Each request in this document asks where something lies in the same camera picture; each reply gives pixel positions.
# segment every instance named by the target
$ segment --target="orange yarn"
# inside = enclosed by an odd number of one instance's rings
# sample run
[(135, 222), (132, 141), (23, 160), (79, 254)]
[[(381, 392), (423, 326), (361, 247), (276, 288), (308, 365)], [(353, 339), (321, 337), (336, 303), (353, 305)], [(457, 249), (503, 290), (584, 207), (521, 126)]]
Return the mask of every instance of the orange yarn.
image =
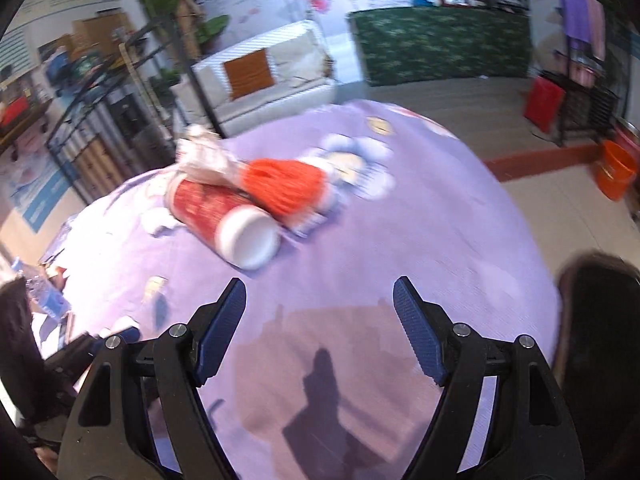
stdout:
[(315, 205), (324, 188), (324, 172), (299, 160), (259, 158), (242, 173), (242, 187), (276, 218)]

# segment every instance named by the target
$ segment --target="water bottle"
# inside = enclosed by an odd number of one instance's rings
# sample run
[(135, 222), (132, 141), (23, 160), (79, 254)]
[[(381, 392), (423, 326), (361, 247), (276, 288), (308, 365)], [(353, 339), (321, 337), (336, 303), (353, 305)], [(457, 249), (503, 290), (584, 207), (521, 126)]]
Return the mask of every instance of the water bottle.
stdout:
[(69, 302), (57, 290), (46, 276), (38, 272), (37, 267), (25, 264), (16, 258), (11, 268), (26, 279), (27, 292), (47, 316), (60, 322), (63, 314), (69, 310)]

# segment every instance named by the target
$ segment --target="orange bucket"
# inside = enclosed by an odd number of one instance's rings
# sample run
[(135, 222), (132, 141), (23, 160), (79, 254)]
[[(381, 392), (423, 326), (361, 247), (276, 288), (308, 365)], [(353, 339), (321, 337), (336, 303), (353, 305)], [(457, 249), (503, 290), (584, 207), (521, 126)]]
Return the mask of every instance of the orange bucket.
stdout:
[(638, 164), (619, 144), (605, 140), (603, 157), (596, 168), (596, 183), (607, 198), (620, 200), (638, 173)]

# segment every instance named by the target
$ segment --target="green patterned panel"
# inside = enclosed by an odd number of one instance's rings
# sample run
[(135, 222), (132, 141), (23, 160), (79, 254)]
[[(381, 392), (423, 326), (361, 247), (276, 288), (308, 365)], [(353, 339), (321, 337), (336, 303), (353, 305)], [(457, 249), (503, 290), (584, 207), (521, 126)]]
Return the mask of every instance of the green patterned panel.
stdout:
[(465, 7), (396, 7), (350, 14), (372, 86), (452, 77), (526, 77), (529, 19)]

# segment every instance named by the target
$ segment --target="purple tablecloth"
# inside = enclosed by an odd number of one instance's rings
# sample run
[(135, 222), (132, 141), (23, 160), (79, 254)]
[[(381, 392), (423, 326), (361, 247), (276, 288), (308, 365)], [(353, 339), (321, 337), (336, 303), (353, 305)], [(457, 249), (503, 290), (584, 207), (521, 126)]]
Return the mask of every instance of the purple tablecloth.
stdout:
[[(246, 283), (244, 317), (220, 372), (200, 391), (243, 480), (402, 476), (440, 389), (418, 368), (393, 310), (399, 276), (454, 322), (505, 340), (529, 333), (551, 357), (558, 297), (526, 222), (446, 131), (401, 108), (356, 101), (226, 143), (244, 159), (312, 150), (346, 164), (346, 205), (309, 238), (286, 237), (274, 260), (245, 273), (183, 228), (145, 232), (140, 215), (162, 204), (162, 173), (144, 174), (76, 220), (65, 295), (78, 314), (76, 331), (97, 332), (128, 315), (151, 338), (216, 300), (232, 277)], [(161, 301), (145, 302), (154, 276), (167, 279)], [(487, 383), (463, 466), (481, 453)], [(161, 424), (154, 427), (172, 464)]]

